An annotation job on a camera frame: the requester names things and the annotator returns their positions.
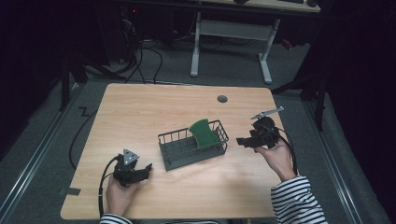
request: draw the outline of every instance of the person's left hand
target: person's left hand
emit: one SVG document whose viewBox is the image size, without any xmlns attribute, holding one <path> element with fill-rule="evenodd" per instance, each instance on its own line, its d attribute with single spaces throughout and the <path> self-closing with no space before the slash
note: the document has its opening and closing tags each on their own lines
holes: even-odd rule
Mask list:
<svg viewBox="0 0 396 224">
<path fill-rule="evenodd" d="M 139 187 L 139 184 L 140 182 L 133 183 L 128 188 L 125 188 L 111 175 L 108 179 L 106 190 L 108 213 L 122 217 L 131 204 L 134 192 Z"/>
</svg>

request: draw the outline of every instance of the gray carpet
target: gray carpet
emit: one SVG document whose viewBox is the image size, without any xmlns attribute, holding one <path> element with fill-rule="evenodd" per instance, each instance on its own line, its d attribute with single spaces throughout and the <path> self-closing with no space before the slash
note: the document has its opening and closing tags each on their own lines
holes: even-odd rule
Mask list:
<svg viewBox="0 0 396 224">
<path fill-rule="evenodd" d="M 261 44 L 253 42 L 241 48 L 240 45 L 231 43 L 221 45 L 204 43 L 199 76 L 194 78 L 190 77 L 192 45 L 189 41 L 177 42 L 172 47 L 155 42 L 145 43 L 145 46 L 160 52 L 163 57 L 162 67 L 156 77 L 158 84 L 172 82 L 274 89 L 292 81 L 309 46 L 287 50 L 282 46 L 274 45 L 268 58 L 273 84 L 268 86 L 263 83 L 260 65 L 255 54 L 255 51 L 259 52 L 258 48 Z M 160 56 L 156 52 L 143 50 L 141 75 L 136 71 L 131 83 L 141 83 L 142 77 L 150 82 L 154 79 L 160 62 Z M 117 70 L 119 66 L 121 65 L 114 64 L 111 69 Z M 69 148 L 79 127 L 87 119 L 82 116 L 83 109 L 80 107 L 87 107 L 86 113 L 88 114 L 96 110 L 106 85 L 111 82 L 116 81 L 105 77 L 90 76 L 89 82 L 80 89 L 81 93 L 70 106 L 58 132 L 50 142 L 44 160 L 40 163 L 17 206 L 12 210 L 7 223 L 98 223 L 98 220 L 63 220 L 60 217 L 60 211 L 64 196 L 60 195 L 59 191 L 61 188 L 68 187 L 73 178 L 74 169 L 68 160 Z M 277 105 L 285 107 L 285 110 L 280 112 L 280 117 L 294 144 L 300 173 L 310 179 L 312 191 L 321 203 L 329 223 L 353 223 L 348 218 L 343 201 L 334 185 L 321 149 L 322 144 L 311 122 L 312 118 L 308 116 L 297 93 L 298 91 L 286 91 L 276 95 L 275 100 Z M 18 142 L 1 161 L 0 202 L 6 200 L 51 122 L 58 115 L 61 105 L 60 95 L 61 86 L 58 84 L 48 100 L 33 114 Z M 72 148 L 74 164 L 78 164 L 92 123 L 93 119 L 84 126 Z M 332 111 L 329 98 L 326 98 L 323 127 L 323 134 L 346 181 L 353 202 L 358 208 L 361 222 L 390 223 L 350 151 Z M 254 218 L 251 221 L 257 224 L 276 223 L 274 218 Z"/>
</svg>

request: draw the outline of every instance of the black wire basket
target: black wire basket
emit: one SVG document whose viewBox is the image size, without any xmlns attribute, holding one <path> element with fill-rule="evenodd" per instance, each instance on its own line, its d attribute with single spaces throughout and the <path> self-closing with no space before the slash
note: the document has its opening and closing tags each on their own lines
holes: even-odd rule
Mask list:
<svg viewBox="0 0 396 224">
<path fill-rule="evenodd" d="M 209 127 L 219 138 L 219 141 L 207 147 L 198 147 L 194 136 L 188 128 L 158 135 L 166 171 L 225 153 L 228 135 L 224 131 L 221 122 L 218 119 L 210 121 Z"/>
</svg>

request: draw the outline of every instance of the human hand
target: human hand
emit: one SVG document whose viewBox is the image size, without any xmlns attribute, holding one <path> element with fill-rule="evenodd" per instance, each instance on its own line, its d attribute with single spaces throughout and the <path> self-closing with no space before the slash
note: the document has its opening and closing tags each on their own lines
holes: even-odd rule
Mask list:
<svg viewBox="0 0 396 224">
<path fill-rule="evenodd" d="M 140 182 L 133 183 L 128 188 L 125 188 L 111 175 L 108 179 L 106 190 L 108 213 L 122 217 L 131 204 L 134 192 L 139 187 L 139 184 Z"/>
<path fill-rule="evenodd" d="M 280 181 L 284 182 L 296 176 L 292 167 L 290 150 L 282 139 L 279 139 L 276 146 L 272 148 L 255 147 L 254 150 L 264 156 L 268 165 L 279 176 Z"/>
</svg>

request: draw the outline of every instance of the white desk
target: white desk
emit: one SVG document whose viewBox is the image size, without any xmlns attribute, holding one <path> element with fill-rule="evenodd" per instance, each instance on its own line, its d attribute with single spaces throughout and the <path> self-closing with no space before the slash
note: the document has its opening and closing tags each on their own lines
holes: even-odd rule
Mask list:
<svg viewBox="0 0 396 224">
<path fill-rule="evenodd" d="M 202 4 L 202 3 L 235 4 L 233 0 L 203 0 L 200 1 L 198 4 Z M 266 7 L 271 9 L 291 10 L 291 11 L 299 11 L 306 13 L 320 12 L 320 8 L 318 6 L 309 7 L 306 3 L 296 4 L 296 3 L 289 3 L 289 2 L 276 1 L 276 0 L 250 0 L 240 7 Z M 262 75 L 264 77 L 264 82 L 266 84 L 271 84 L 272 79 L 271 79 L 270 71 L 268 69 L 267 57 L 270 52 L 271 46 L 274 42 L 274 38 L 276 36 L 276 31 L 279 23 L 280 23 L 280 19 L 274 20 L 272 26 L 262 26 L 262 25 L 227 22 L 227 21 L 201 20 L 201 13 L 198 12 L 197 20 L 196 20 L 196 28 L 195 28 L 195 45 L 194 45 L 194 51 L 192 53 L 192 62 L 191 62 L 191 76 L 192 77 L 198 76 L 200 35 L 217 35 L 217 36 L 225 36 L 225 37 L 233 37 L 233 38 L 244 38 L 244 39 L 266 41 L 266 45 L 262 50 L 262 53 L 259 54 L 259 62 L 262 67 Z"/>
</svg>

